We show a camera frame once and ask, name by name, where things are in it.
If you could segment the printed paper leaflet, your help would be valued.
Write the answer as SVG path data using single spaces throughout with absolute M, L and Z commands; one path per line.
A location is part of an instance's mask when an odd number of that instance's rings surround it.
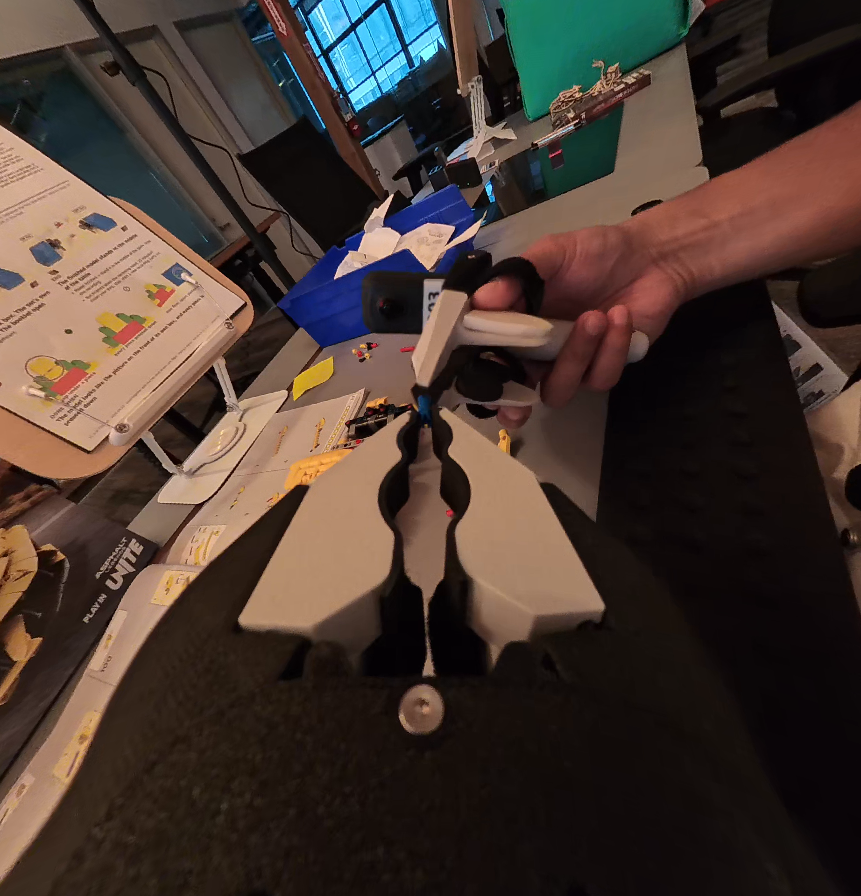
M 838 397 L 849 375 L 776 303 L 773 311 L 799 403 L 810 413 Z

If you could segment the person's right forearm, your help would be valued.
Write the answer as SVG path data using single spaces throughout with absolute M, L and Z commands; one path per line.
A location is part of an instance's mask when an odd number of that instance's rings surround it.
M 625 228 L 681 303 L 861 248 L 861 100 Z

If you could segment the black monitor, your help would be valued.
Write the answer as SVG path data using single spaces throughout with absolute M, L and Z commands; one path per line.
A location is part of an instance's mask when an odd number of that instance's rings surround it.
M 356 235 L 380 199 L 305 117 L 238 156 L 324 251 Z

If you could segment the yellow black toy car model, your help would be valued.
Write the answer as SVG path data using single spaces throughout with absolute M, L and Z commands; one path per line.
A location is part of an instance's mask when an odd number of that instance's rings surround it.
M 346 432 L 331 450 L 321 454 L 311 454 L 290 466 L 283 492 L 294 487 L 308 486 L 324 472 L 344 460 L 369 437 L 379 432 L 396 418 L 414 410 L 412 404 L 393 404 L 388 398 L 378 398 L 367 402 L 363 412 L 346 420 Z

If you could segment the printed instruction sheet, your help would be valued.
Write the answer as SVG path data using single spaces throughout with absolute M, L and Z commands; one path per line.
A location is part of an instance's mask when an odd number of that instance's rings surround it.
M 0 125 L 0 408 L 84 452 L 244 300 Z

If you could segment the wooden document stand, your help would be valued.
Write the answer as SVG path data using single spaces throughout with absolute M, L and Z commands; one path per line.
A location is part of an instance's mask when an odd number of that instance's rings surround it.
M 467 101 L 471 114 L 472 136 L 447 156 L 447 164 L 474 159 L 481 161 L 493 152 L 486 146 L 494 140 L 516 140 L 506 125 L 489 126 L 485 120 L 484 93 L 477 55 L 473 7 L 469 1 L 448 1 L 451 45 L 459 81 L 459 94 Z
M 233 318 L 230 337 L 209 340 L 180 373 L 170 377 L 138 409 L 129 413 L 127 420 L 130 425 L 116 426 L 109 438 L 94 451 L 84 452 L 0 408 L 0 458 L 36 476 L 78 479 L 105 471 L 135 443 L 143 441 L 150 446 L 170 476 L 158 495 L 159 501 L 164 504 L 204 503 L 232 476 L 235 467 L 256 442 L 270 418 L 285 403 L 288 392 L 270 393 L 261 399 L 238 398 L 224 356 L 254 320 L 254 309 L 245 292 L 144 212 L 122 200 L 111 199 L 155 230 L 170 245 L 180 249 L 184 257 L 200 269 L 214 275 L 242 297 L 244 307 Z M 216 375 L 220 384 L 225 408 L 223 417 L 207 435 L 198 437 L 198 445 L 185 461 L 174 462 L 156 441 L 153 428 L 209 371 Z

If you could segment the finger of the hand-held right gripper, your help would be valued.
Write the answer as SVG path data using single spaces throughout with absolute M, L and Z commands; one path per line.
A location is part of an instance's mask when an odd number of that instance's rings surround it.
M 433 408 L 455 386 L 464 360 L 458 356 L 453 362 L 452 355 L 462 348 L 460 327 L 470 305 L 468 294 L 452 288 L 444 289 L 437 299 L 412 357 L 416 411 L 420 395 L 428 395 Z

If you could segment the toy car set box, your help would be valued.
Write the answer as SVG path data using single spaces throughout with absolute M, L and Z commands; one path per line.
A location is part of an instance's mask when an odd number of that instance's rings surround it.
M 0 460 L 0 781 L 156 552 Z

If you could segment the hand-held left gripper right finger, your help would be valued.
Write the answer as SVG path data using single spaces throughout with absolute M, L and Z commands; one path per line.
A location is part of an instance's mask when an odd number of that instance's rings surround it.
M 438 676 L 480 676 L 492 654 L 599 622 L 604 601 L 542 484 L 447 409 L 432 416 L 447 524 L 443 577 L 430 600 Z

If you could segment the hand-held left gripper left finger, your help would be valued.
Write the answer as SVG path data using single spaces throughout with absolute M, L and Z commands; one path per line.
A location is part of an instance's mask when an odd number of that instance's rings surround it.
M 423 671 L 423 594 L 396 516 L 422 429 L 403 413 L 289 497 L 297 507 L 241 611 L 241 629 L 331 643 L 370 676 Z

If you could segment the blue storage bin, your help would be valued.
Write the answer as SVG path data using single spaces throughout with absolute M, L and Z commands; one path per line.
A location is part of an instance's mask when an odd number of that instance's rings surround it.
M 459 239 L 476 220 L 474 212 L 456 185 L 430 194 L 416 204 L 385 218 L 385 225 L 405 235 L 424 225 L 451 226 L 452 237 Z M 362 283 L 371 273 L 419 273 L 443 277 L 460 254 L 473 249 L 473 235 L 445 252 L 436 268 L 429 272 L 407 249 L 380 261 L 336 277 L 349 252 L 358 252 L 363 233 L 333 247 L 283 297 L 279 308 L 304 329 L 321 348 L 366 335 L 369 330 L 362 316 Z

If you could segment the yellow paper note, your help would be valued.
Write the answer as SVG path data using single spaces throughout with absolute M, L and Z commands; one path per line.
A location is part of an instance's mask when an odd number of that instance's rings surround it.
M 327 357 L 303 370 L 291 384 L 291 397 L 299 400 L 306 392 L 324 385 L 335 374 L 335 360 Z

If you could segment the tan toy model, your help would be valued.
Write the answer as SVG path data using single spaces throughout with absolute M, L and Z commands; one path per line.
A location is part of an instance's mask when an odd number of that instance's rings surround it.
M 603 60 L 595 60 L 592 65 L 599 70 L 599 78 L 591 88 L 585 90 L 581 85 L 575 85 L 561 91 L 550 104 L 553 130 L 578 120 L 582 113 L 611 100 L 621 89 L 623 81 L 619 63 L 606 65 Z

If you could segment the building instruction booklet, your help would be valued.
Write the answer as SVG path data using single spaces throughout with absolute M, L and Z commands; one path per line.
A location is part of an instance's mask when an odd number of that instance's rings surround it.
M 47 737 L 0 799 L 0 881 L 78 775 L 121 678 L 156 624 L 204 569 L 286 494 L 290 468 L 337 449 L 365 390 L 274 414 L 232 476 L 130 585 Z

